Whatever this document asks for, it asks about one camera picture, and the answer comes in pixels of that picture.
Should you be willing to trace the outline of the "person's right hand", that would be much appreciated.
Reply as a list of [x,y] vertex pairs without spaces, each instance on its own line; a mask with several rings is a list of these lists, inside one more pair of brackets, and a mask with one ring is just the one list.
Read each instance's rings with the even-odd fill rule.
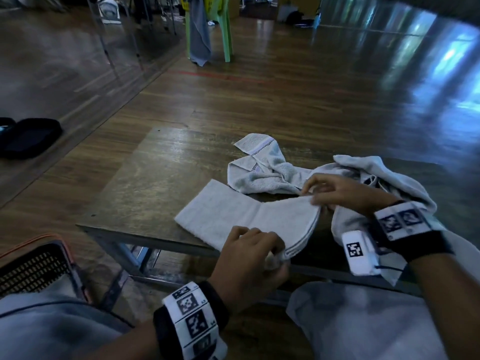
[[312,175],[304,183],[301,194],[312,197],[315,193],[338,193],[337,206],[355,211],[365,217],[371,217],[377,211],[402,202],[391,193],[335,174]]

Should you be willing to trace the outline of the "person's left forearm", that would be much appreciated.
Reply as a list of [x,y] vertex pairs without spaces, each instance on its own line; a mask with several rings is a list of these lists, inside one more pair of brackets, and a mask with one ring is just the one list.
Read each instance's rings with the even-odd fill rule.
[[171,319],[149,320],[75,360],[181,360],[182,353]]

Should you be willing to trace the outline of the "wristband with markers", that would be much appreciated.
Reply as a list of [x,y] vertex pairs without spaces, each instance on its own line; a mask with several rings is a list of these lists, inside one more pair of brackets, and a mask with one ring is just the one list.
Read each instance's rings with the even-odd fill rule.
[[153,314],[163,360],[225,360],[220,333],[230,314],[208,281],[189,282],[166,296]]
[[454,254],[442,230],[434,229],[410,201],[399,200],[374,212],[368,232],[379,247],[399,254],[408,264],[434,254]]

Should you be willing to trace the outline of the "person's right forearm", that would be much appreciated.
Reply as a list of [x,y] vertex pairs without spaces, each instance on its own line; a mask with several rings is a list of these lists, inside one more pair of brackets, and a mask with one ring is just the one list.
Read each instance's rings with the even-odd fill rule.
[[480,360],[480,282],[452,254],[409,263],[449,360]]

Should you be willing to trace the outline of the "person's left hand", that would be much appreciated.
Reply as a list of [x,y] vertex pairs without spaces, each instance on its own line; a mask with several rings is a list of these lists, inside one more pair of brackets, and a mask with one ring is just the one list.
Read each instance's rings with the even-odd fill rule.
[[283,262],[267,270],[266,259],[227,253],[227,240],[208,282],[215,289],[230,315],[236,315],[265,299],[290,277],[290,265]]

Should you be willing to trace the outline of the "person's right grey trouser leg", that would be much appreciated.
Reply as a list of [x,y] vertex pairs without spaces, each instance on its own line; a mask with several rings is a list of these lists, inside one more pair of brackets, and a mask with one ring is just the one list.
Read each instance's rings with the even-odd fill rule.
[[291,294],[286,313],[308,339],[315,360],[448,360],[420,297],[310,282]]

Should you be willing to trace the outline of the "black zip case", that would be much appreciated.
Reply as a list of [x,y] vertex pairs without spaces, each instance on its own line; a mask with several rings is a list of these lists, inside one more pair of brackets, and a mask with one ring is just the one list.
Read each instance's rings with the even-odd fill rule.
[[59,121],[0,117],[0,159],[26,160],[48,150],[63,134]]

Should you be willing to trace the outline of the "left wristband with markers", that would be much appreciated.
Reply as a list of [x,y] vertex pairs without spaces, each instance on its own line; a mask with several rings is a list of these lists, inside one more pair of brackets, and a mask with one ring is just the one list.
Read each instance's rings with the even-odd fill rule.
[[163,360],[225,360],[220,333],[230,314],[208,281],[189,282],[166,296],[153,314]]

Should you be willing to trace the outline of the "metal table frame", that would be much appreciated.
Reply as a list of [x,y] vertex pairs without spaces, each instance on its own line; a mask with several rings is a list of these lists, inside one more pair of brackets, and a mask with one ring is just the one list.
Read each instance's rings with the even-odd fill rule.
[[[218,250],[194,238],[179,226],[174,230],[173,236],[166,236],[161,232],[159,238],[83,223],[78,223],[77,227],[120,264],[133,280],[154,284],[162,289],[177,289],[187,281],[202,278],[193,274],[174,274],[156,269],[156,262],[162,252],[204,258],[218,258],[220,255]],[[325,230],[321,231],[319,242],[311,240],[305,249],[293,257],[291,270],[294,273],[307,276],[310,281],[325,279],[334,283],[359,285],[421,297],[420,288],[409,270],[400,276],[395,286],[389,284],[380,275],[354,276],[348,271],[343,250],[333,243],[331,234],[324,235],[323,232]]]

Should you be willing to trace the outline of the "right wristband with markers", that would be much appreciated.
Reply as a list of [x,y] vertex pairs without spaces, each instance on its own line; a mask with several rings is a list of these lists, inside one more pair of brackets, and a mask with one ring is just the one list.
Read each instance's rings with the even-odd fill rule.
[[442,230],[434,229],[410,201],[399,200],[374,212],[368,232],[379,247],[399,254],[408,264],[434,254],[454,254]]

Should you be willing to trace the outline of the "crumpled plain white towel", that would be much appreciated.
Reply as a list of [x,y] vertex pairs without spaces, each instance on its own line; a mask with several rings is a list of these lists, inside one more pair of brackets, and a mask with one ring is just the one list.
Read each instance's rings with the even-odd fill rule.
[[[322,165],[308,175],[336,174],[352,178],[365,185],[392,193],[405,201],[414,201],[425,215],[433,216],[437,205],[421,183],[413,178],[388,169],[378,156],[352,157],[334,155],[333,163]],[[341,235],[348,231],[360,230],[367,224],[362,215],[337,206],[333,212],[331,232],[338,245],[342,245]]]

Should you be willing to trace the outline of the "white and grey bag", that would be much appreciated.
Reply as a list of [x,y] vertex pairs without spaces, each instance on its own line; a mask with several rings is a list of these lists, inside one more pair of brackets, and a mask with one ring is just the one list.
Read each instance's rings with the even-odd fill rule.
[[97,0],[100,19],[103,24],[121,24],[118,2],[115,0]]

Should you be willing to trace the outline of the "grey cloth on chair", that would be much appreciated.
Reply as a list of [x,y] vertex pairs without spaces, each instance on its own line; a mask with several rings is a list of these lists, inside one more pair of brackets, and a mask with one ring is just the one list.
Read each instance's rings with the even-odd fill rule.
[[200,67],[211,59],[207,12],[204,0],[185,0],[189,6],[189,58]]

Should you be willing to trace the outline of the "person's grey trouser leg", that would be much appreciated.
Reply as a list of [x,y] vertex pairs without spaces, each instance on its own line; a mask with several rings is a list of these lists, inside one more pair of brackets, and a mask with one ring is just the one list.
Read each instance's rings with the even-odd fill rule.
[[291,294],[286,313],[308,339],[315,360],[448,360],[420,297],[310,282]]
[[0,299],[0,360],[75,360],[131,330],[113,313],[55,292]]

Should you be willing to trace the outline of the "person's left grey trouser leg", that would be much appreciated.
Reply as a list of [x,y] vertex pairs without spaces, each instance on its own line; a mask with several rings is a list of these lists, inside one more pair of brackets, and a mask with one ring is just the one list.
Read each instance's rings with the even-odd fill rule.
[[131,330],[113,313],[55,292],[0,299],[0,360],[75,360]]

